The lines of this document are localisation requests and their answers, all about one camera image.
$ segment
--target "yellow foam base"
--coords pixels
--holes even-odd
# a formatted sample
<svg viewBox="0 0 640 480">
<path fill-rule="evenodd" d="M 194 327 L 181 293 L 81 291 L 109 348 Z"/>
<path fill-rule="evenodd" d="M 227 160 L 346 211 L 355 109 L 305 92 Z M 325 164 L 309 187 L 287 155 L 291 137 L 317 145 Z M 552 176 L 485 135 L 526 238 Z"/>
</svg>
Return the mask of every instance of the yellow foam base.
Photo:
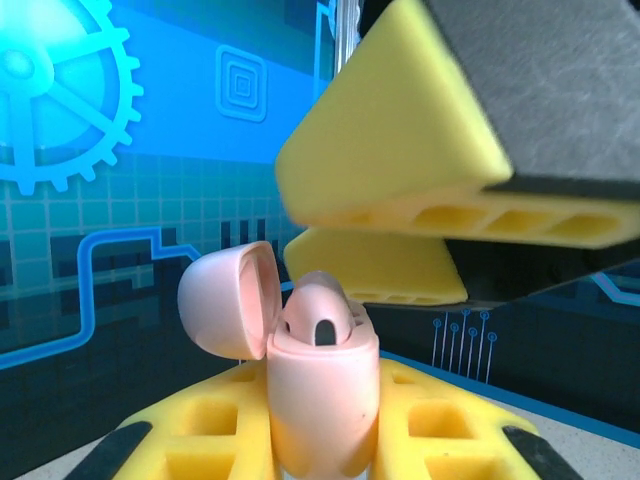
<svg viewBox="0 0 640 480">
<path fill-rule="evenodd" d="M 291 241 L 284 261 L 295 283 L 322 270 L 359 302 L 446 305 L 467 300 L 440 239 L 311 228 Z"/>
<path fill-rule="evenodd" d="M 271 450 L 264 362 L 193 385 L 122 424 L 153 429 L 114 480 L 280 480 Z"/>
<path fill-rule="evenodd" d="M 406 365 L 382 360 L 371 480 L 539 480 L 502 432 L 526 420 Z"/>
<path fill-rule="evenodd" d="M 373 480 L 538 480 L 502 434 L 527 421 L 464 390 L 381 360 Z M 153 429 L 114 480 L 275 480 L 264 362 L 193 385 L 129 418 Z"/>
<path fill-rule="evenodd" d="M 640 236 L 638 204 L 483 190 L 512 175 L 420 0 L 389 5 L 276 162 L 301 225 L 584 248 Z"/>
</svg>

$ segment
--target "white table surface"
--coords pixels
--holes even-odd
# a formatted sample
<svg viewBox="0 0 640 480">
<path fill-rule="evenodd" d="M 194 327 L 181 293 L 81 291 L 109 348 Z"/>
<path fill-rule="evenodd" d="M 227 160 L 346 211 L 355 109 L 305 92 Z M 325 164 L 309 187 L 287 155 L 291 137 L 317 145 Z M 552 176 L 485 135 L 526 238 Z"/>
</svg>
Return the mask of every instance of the white table surface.
<svg viewBox="0 0 640 480">
<path fill-rule="evenodd" d="M 585 480 L 640 480 L 640 449 L 578 430 L 509 405 L 489 400 L 533 422 L 540 434 Z M 62 480 L 91 449 L 95 441 L 16 480 Z"/>
</svg>

